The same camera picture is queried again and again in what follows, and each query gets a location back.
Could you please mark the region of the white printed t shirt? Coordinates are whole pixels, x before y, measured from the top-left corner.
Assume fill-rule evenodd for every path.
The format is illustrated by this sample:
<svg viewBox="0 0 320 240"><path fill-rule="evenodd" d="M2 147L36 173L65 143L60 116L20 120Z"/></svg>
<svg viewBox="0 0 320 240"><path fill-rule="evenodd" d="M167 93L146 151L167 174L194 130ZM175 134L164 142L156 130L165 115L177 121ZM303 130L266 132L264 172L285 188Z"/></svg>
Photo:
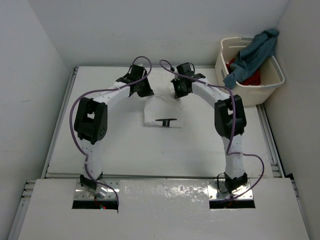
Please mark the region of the white printed t shirt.
<svg viewBox="0 0 320 240"><path fill-rule="evenodd" d="M184 125L183 104L175 98L171 80L174 75L162 68L154 68L148 81L154 95L144 104L144 124L148 127L182 128Z"/></svg>

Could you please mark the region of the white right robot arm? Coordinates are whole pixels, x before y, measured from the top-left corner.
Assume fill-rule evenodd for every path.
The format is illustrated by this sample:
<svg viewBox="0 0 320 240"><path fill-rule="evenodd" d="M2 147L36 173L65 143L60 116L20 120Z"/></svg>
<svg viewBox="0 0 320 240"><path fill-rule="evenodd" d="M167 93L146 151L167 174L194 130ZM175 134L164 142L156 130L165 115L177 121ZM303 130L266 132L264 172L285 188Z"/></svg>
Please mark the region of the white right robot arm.
<svg viewBox="0 0 320 240"><path fill-rule="evenodd" d="M242 156L242 135L247 125L242 98L210 84L203 74L195 73L192 63L178 65L174 74L171 82L177 99L192 93L214 109L214 127L225 151L224 185L228 193L232 193L248 181Z"/></svg>

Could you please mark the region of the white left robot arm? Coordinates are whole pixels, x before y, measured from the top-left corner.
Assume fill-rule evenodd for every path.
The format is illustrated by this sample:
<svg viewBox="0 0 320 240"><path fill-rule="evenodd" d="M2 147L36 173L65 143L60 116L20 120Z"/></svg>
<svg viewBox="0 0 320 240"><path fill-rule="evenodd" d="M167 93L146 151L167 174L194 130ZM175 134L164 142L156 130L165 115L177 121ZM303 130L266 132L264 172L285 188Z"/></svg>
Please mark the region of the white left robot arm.
<svg viewBox="0 0 320 240"><path fill-rule="evenodd" d="M148 81L150 73L145 67L132 64L111 88L91 90L79 97L71 108L71 135L85 156L80 183L92 192L98 193L99 186L107 186L101 180L103 170L100 150L108 130L108 111L134 93L141 98L152 96L154 92Z"/></svg>

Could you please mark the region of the teal blue t shirt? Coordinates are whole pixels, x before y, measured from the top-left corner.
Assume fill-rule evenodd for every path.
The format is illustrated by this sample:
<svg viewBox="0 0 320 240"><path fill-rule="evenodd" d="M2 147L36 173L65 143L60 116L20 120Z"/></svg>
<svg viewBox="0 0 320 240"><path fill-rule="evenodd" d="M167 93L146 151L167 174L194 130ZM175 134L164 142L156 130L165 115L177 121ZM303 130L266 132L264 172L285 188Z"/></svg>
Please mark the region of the teal blue t shirt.
<svg viewBox="0 0 320 240"><path fill-rule="evenodd" d="M275 54L279 33L276 28L270 28L254 36L253 41L234 57L235 61L230 65L232 72L223 79L224 85L232 90L236 83L243 82L260 69L264 61Z"/></svg>

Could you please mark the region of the red t shirt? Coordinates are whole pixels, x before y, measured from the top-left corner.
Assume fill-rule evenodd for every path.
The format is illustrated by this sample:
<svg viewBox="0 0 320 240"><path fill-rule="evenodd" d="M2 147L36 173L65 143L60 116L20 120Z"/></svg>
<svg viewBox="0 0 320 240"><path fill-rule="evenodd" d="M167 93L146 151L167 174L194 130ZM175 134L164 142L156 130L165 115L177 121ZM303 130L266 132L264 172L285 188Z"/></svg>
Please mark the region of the red t shirt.
<svg viewBox="0 0 320 240"><path fill-rule="evenodd" d="M230 65L234 63L235 59L236 58L232 58L229 63L225 64L229 74L232 72ZM243 86L259 86L261 84L260 69L258 68L253 75L242 81L240 84Z"/></svg>

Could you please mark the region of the cream plastic laundry basket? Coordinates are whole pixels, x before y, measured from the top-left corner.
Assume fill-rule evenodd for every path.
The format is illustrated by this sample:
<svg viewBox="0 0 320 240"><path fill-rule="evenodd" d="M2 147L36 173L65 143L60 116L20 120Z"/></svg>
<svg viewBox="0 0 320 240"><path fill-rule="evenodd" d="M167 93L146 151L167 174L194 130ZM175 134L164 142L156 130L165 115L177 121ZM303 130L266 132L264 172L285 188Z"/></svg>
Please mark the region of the cream plastic laundry basket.
<svg viewBox="0 0 320 240"><path fill-rule="evenodd" d="M220 50L215 63L218 84L224 86L224 78L229 74L227 64L238 52L253 41L252 37L230 37L220 42ZM259 67L260 85L242 85L236 83L233 94L242 98L245 107L260 105L279 87L285 83L284 74L274 56L267 58Z"/></svg>

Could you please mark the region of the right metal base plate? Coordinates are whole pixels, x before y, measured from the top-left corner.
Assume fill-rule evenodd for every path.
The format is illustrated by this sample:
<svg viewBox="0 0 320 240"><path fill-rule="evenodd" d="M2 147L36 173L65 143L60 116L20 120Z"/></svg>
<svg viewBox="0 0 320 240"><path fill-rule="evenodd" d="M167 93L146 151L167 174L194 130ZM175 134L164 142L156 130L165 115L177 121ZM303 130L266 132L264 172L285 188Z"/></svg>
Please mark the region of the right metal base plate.
<svg viewBox="0 0 320 240"><path fill-rule="evenodd" d="M208 197L211 201L224 201L230 198L236 201L253 201L254 194L251 187L252 185L248 181L246 184L239 186L229 193L224 178L215 178L207 182Z"/></svg>

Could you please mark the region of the metal base plate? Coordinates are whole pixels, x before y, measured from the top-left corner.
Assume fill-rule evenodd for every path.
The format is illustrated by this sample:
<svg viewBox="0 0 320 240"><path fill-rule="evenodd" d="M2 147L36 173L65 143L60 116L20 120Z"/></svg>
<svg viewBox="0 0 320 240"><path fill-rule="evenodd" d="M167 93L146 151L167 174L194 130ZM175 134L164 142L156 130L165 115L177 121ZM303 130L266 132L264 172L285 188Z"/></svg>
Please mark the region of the metal base plate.
<svg viewBox="0 0 320 240"><path fill-rule="evenodd" d="M236 201L253 201L254 194L251 187L252 185L248 181L246 184L239 186L229 193L224 178L215 178L207 182L208 197L211 201L224 201L230 198Z"/></svg>
<svg viewBox="0 0 320 240"><path fill-rule="evenodd" d="M96 189L93 189L79 179L76 182L73 199L75 201L117 201L116 194L120 192L120 180L100 176L97 181L102 184L98 184Z"/></svg>

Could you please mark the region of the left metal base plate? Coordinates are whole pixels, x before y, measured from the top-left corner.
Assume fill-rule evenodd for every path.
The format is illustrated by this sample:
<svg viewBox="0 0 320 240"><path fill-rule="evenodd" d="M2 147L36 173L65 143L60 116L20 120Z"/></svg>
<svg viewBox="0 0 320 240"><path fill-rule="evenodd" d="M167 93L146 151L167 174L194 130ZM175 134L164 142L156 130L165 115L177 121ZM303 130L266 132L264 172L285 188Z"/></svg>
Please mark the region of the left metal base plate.
<svg viewBox="0 0 320 240"><path fill-rule="evenodd" d="M120 192L120 180L100 176L97 181L102 184L98 184L96 189L93 189L79 179L76 182L73 199L75 201L117 201L116 194Z"/></svg>

